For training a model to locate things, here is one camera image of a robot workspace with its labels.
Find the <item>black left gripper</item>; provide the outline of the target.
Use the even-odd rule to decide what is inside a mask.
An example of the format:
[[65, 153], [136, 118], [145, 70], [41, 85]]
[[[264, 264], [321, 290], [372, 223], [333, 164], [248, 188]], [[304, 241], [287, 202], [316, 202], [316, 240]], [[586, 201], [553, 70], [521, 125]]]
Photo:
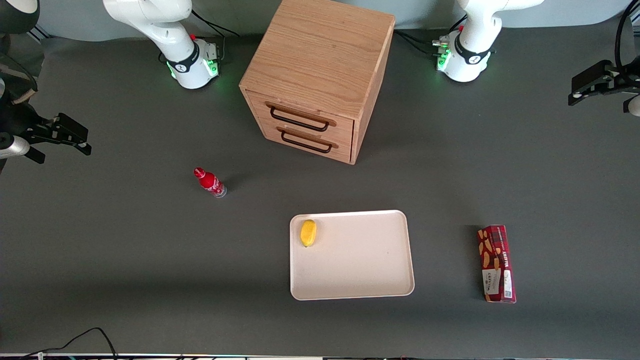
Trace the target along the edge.
[[[613, 62], [601, 60], [572, 77], [567, 105], [574, 106], [590, 96], [614, 94], [622, 88], [618, 79], [618, 69]], [[636, 96], [622, 103], [622, 111], [626, 114], [636, 114]]]

